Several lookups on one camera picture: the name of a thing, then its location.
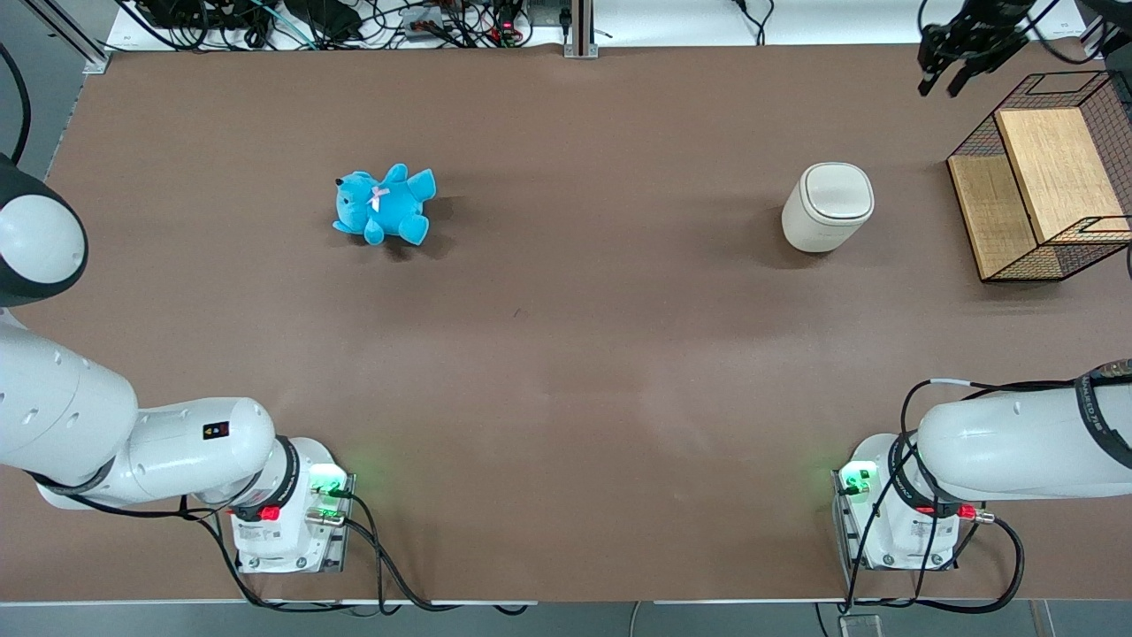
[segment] red connector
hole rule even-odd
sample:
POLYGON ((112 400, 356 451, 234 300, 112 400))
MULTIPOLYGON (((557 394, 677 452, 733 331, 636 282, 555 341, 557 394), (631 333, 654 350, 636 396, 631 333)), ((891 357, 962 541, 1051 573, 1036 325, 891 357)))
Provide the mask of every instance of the red connector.
POLYGON ((994 514, 989 511, 984 511, 981 509, 976 509, 974 505, 960 505, 958 515, 961 519, 970 520, 975 524, 994 523, 994 514))

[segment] table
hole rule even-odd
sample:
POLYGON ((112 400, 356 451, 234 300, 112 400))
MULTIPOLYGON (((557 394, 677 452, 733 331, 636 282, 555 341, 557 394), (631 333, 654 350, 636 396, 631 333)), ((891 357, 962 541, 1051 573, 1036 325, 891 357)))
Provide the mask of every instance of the table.
MULTIPOLYGON (((49 179, 89 267, 17 316, 144 406, 251 396, 281 433, 324 441, 428 597, 837 599, 830 471, 895 431, 912 384, 1127 355, 1123 262, 980 283, 943 161, 1058 63, 1031 46, 959 98, 921 98, 915 58, 122 54, 87 80, 49 179), (864 167, 877 208, 807 256, 779 210, 829 160, 864 167), (398 161, 438 177, 424 244, 332 230, 333 179, 398 161)), ((194 525, 58 511, 7 468, 0 502, 5 601, 237 596, 194 525)), ((1130 505, 995 505, 1026 541, 1021 595, 1132 597, 1130 505)), ((979 534, 925 594, 997 595, 1001 540, 979 534)), ((255 584, 371 599, 371 563, 353 543, 343 575, 255 584)))

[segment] sticker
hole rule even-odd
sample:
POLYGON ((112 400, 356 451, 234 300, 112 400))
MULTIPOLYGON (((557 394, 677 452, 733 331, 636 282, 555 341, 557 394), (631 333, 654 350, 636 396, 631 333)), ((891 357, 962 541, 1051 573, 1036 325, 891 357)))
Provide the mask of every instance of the sticker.
MULTIPOLYGON (((937 524, 935 527, 936 535, 951 535, 954 527, 952 525, 937 524)), ((932 534, 932 523, 923 520, 912 520, 912 537, 924 537, 925 535, 932 534)))
POLYGON ((239 525, 235 528, 240 533, 240 540, 248 540, 251 542, 256 542, 264 539, 264 527, 261 526, 239 525))
POLYGON ((214 438, 228 438, 228 421, 223 423, 213 423, 211 425, 205 425, 203 428, 205 440, 212 440, 214 438))

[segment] floor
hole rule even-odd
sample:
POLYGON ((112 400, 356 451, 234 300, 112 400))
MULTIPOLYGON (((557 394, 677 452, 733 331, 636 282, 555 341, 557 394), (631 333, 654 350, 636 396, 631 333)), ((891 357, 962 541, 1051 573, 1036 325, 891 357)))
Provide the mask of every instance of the floor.
MULTIPOLYGON (((114 11, 111 0, 69 0, 62 5, 96 36, 109 32, 114 11)), ((20 167, 43 177, 82 87, 83 63, 18 2, 0 2, 0 41, 20 62, 34 109, 32 136, 20 167)), ((19 104, 7 81, 0 78, 0 148, 14 144, 19 121, 19 104)), ((631 611, 632 604, 627 603, 542 604, 518 618, 504 617, 492 609, 469 608, 440 614, 405 610, 392 618, 366 620, 342 614, 284 617, 243 604, 0 604, 0 634, 7 637, 76 634, 181 637, 205 632, 216 637, 308 634, 349 637, 379 629, 383 635, 398 637, 612 637, 628 635, 631 611)), ((837 635, 835 609, 824 604, 822 614, 830 635, 837 635)), ((967 637, 1117 637, 1132 632, 1132 602, 1018 601, 997 613, 977 617, 923 608, 882 610, 877 614, 884 635, 903 637, 955 632, 967 637)), ((812 604, 646 603, 640 609, 635 634, 801 637, 821 635, 821 629, 812 604)))

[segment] lid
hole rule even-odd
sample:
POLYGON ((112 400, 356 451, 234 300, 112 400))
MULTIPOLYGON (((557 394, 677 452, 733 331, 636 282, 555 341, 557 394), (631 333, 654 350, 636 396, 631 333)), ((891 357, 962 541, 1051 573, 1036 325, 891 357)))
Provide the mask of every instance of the lid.
POLYGON ((873 212, 873 186, 865 171, 851 163, 818 163, 801 178, 801 195, 813 212, 839 221, 873 212))

